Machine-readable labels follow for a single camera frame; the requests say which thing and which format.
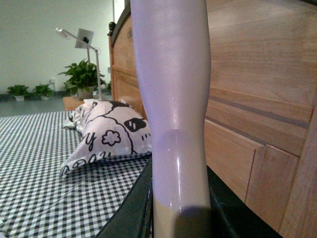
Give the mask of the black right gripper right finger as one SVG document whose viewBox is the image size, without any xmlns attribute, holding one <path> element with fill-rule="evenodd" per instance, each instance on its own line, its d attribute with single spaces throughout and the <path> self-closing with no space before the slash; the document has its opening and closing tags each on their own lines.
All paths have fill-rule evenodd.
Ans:
<svg viewBox="0 0 317 238">
<path fill-rule="evenodd" d="M 213 238 L 280 238 L 281 235 L 256 215 L 207 167 Z"/>
</svg>

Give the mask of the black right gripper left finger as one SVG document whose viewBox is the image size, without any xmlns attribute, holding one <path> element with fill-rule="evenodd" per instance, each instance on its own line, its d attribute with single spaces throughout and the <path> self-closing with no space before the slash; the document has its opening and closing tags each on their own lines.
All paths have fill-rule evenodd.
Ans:
<svg viewBox="0 0 317 238">
<path fill-rule="evenodd" d="M 120 207 L 96 235 L 98 238 L 152 238 L 152 158 L 124 198 Z"/>
</svg>

